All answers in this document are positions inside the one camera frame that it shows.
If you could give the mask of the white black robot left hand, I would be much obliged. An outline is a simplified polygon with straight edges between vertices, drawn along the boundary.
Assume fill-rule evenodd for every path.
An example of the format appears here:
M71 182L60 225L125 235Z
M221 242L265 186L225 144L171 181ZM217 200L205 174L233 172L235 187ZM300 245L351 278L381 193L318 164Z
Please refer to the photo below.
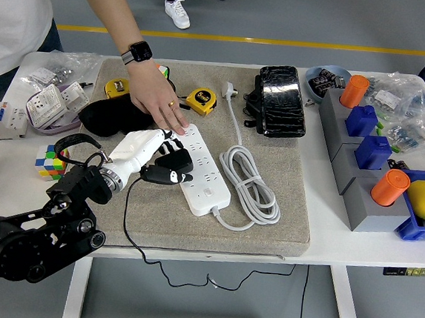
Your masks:
M147 165L152 156L164 145L173 153L171 142L179 152L187 152L178 135L170 130L140 130L128 133L114 148L100 169L112 191L120 192L126 186L132 173L139 173L146 182L173 185L190 182L193 176L170 166Z

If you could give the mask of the person's left hand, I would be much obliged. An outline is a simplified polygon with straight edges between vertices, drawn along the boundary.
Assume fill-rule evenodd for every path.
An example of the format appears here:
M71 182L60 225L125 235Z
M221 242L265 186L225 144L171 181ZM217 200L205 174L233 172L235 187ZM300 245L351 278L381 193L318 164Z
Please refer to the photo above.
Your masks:
M183 135L188 120L180 110L178 96L154 60L130 62L126 68L134 105L151 115L157 127Z

